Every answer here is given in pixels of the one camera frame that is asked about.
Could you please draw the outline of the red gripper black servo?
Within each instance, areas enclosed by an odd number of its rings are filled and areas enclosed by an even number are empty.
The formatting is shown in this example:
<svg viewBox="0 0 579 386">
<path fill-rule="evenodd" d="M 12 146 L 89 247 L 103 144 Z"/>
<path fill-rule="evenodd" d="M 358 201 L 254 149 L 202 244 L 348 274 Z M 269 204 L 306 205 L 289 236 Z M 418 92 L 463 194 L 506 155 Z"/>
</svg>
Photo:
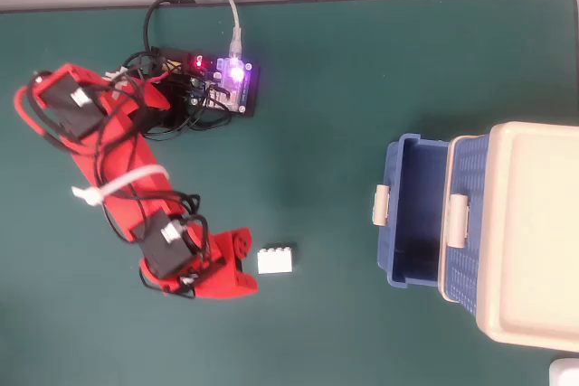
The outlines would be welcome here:
<svg viewBox="0 0 579 386">
<path fill-rule="evenodd" d="M 151 217 L 139 229 L 143 253 L 139 278 L 144 287 L 184 298 L 225 300 L 258 292 L 256 279 L 240 271 L 235 259 L 244 260 L 252 249 L 249 228 L 215 235 L 223 258 L 215 259 L 204 217 Z"/>
</svg>

